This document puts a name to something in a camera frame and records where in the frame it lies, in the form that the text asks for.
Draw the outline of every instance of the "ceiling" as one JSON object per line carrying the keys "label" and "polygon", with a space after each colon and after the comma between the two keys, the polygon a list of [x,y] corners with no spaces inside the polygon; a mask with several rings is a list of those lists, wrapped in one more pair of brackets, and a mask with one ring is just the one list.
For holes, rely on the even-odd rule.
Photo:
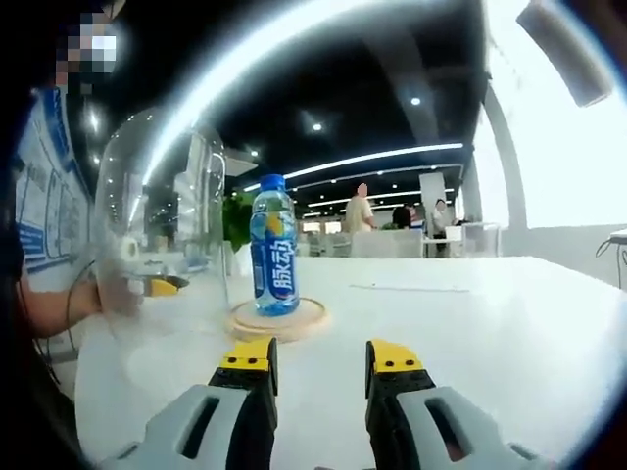
{"label": "ceiling", "polygon": [[[487,80],[479,4],[391,0],[377,10],[315,28],[265,57],[215,104],[213,126],[225,146],[258,153],[258,168],[228,178],[228,192],[257,183],[270,172],[461,143],[460,149],[370,160],[289,180],[291,188],[328,181],[299,190],[295,199],[306,205],[320,201],[320,195],[326,200],[348,198],[360,181],[368,183],[371,194],[417,191],[418,175],[436,165],[454,198],[472,152]],[[254,25],[291,5],[279,0],[186,2],[184,7],[164,8],[126,2],[115,23],[114,72],[94,87],[87,103],[69,103],[74,151],[86,179],[95,183],[92,156],[102,154],[108,136],[129,116],[151,107],[171,109],[198,75]],[[98,136],[84,125],[85,106],[102,113],[106,130]],[[376,174],[404,167],[413,169]],[[418,201],[419,196],[408,198]]]}

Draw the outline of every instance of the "wooden coaster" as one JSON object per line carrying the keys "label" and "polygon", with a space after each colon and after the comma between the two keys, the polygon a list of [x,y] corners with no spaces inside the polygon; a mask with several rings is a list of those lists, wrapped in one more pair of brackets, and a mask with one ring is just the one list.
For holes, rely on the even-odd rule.
{"label": "wooden coaster", "polygon": [[298,308],[283,316],[260,316],[255,301],[248,301],[231,311],[226,328],[241,341],[273,336],[280,343],[289,343],[308,337],[326,325],[329,319],[324,305],[312,299],[301,298]]}

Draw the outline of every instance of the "table surface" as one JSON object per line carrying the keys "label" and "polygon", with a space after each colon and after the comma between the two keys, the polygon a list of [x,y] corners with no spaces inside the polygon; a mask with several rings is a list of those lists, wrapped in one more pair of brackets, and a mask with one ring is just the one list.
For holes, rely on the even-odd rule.
{"label": "table surface", "polygon": [[[578,272],[534,258],[298,263],[301,294],[323,302],[332,322],[279,345],[274,469],[374,466],[363,396],[372,338],[412,348],[436,384],[490,413],[505,441],[557,461],[584,442],[623,384],[627,296]],[[234,304],[251,292],[248,279],[229,283]],[[185,308],[172,308],[177,302],[186,301],[170,298],[165,308],[178,322]],[[222,320],[202,333],[149,333],[122,361],[109,323],[89,320],[75,389],[88,457],[141,441],[152,415],[211,378],[232,346]]]}

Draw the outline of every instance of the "clear plastic dome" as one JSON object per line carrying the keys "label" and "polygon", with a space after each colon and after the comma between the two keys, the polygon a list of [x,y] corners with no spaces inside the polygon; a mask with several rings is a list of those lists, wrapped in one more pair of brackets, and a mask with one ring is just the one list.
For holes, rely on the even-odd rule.
{"label": "clear plastic dome", "polygon": [[129,118],[100,167],[95,267],[105,316],[124,353],[148,338],[225,336],[223,145],[214,130],[197,125],[154,164],[168,118],[157,109]]}

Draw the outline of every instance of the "water bottle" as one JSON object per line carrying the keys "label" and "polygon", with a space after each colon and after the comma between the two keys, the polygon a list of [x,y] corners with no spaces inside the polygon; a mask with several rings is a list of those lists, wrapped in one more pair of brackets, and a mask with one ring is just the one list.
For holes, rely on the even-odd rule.
{"label": "water bottle", "polygon": [[297,226],[294,204],[285,193],[285,179],[270,174],[253,203],[251,255],[255,301],[262,316],[292,313],[299,304],[294,272]]}

